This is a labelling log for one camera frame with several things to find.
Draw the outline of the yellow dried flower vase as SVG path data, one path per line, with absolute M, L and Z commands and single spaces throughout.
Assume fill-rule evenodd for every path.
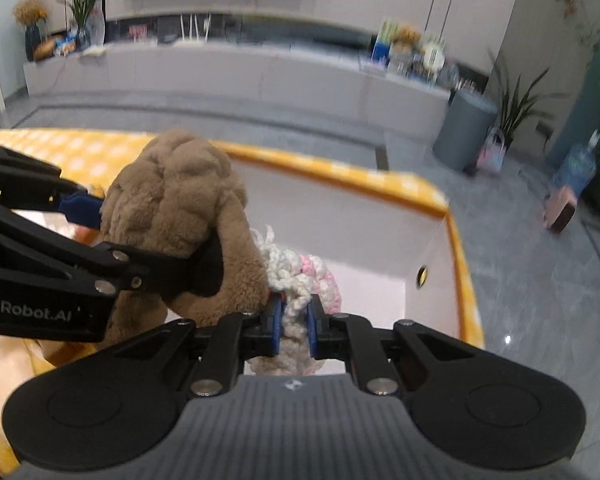
M 24 48 L 27 60 L 34 61 L 34 52 L 42 42 L 39 22 L 47 18 L 43 0 L 19 0 L 12 8 L 16 22 L 24 29 Z

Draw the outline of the teddy bear on console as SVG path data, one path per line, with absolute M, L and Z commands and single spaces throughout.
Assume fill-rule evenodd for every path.
M 390 54 L 411 53 L 420 43 L 422 33 L 410 26 L 399 25 L 391 39 Z

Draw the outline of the pink white crochet item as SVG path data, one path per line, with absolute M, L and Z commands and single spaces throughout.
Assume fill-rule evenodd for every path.
M 325 361 L 310 356 L 306 314 L 314 296 L 321 301 L 326 314 L 340 312 L 341 295 L 336 278 L 320 257 L 277 245 L 272 226 L 267 226 L 264 234 L 252 229 L 251 236 L 265 265 L 270 291 L 280 292 L 284 300 L 279 354 L 274 358 L 251 359 L 250 370 L 264 376 L 315 374 Z

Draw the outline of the tall green floor plant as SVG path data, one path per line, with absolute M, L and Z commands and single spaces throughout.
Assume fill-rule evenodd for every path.
M 539 89 L 540 83 L 550 70 L 546 68 L 535 76 L 526 86 L 522 84 L 521 75 L 514 78 L 504 58 L 489 50 L 488 55 L 493 63 L 489 82 L 486 84 L 486 95 L 494 99 L 498 108 L 496 128 L 501 133 L 506 151 L 512 146 L 516 133 L 521 125 L 530 118 L 553 120 L 555 114 L 542 109 L 545 101 L 567 99 L 567 92 L 544 92 Z

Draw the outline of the white wifi router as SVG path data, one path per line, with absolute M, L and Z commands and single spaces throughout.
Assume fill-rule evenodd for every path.
M 180 34 L 172 42 L 173 47 L 203 47 L 209 42 L 212 14 L 189 14 L 180 16 Z

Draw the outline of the pink space heater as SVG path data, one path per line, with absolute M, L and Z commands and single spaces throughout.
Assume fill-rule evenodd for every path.
M 544 228 L 561 233 L 576 213 L 578 199 L 569 185 L 564 185 L 547 197 L 543 214 Z

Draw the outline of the pastel woven handbag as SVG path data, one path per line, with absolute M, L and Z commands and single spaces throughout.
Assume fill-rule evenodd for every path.
M 476 162 L 477 169 L 488 174 L 499 174 L 504 165 L 505 155 L 505 136 L 499 128 L 493 127 L 486 135 L 486 140 L 479 152 Z

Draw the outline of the green plant in vase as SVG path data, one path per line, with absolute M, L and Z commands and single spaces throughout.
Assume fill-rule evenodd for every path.
M 76 50 L 102 48 L 106 38 L 105 0 L 57 0 L 72 17 L 70 36 Z

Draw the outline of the white marble TV console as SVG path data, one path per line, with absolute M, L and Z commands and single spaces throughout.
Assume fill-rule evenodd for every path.
M 449 92 L 366 68 L 358 58 L 254 44 L 110 44 L 23 66 L 32 96 L 166 92 L 322 114 L 432 143 Z

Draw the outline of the blue water jug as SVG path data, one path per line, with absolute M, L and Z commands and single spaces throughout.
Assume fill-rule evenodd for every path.
M 600 132 L 594 130 L 588 144 L 574 144 L 550 180 L 550 189 L 559 190 L 566 186 L 579 198 L 596 175 L 595 150 Z

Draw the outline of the orange cardboard storage box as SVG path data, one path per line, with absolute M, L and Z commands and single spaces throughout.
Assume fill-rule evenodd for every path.
M 416 174 L 237 143 L 219 145 L 244 182 L 251 229 L 320 257 L 342 313 L 389 328 L 401 318 L 481 348 L 460 232 L 445 195 Z

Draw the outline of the brown plush knot toy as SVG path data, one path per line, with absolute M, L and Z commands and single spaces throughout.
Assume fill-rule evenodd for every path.
M 102 232 L 78 226 L 72 238 L 84 245 L 103 240 L 188 257 L 216 234 L 222 249 L 222 283 L 208 298 L 189 292 L 169 299 L 122 292 L 105 338 L 94 350 L 162 325 L 170 312 L 208 327 L 230 313 L 260 311 L 268 300 L 268 279 L 246 205 L 245 185 L 223 151 L 185 130 L 153 138 L 112 182 Z

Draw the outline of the grey round trash bin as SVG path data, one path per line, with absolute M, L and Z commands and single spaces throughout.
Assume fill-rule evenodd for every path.
M 443 165 L 464 171 L 473 165 L 498 117 L 498 107 L 489 98 L 460 89 L 454 93 L 432 151 Z

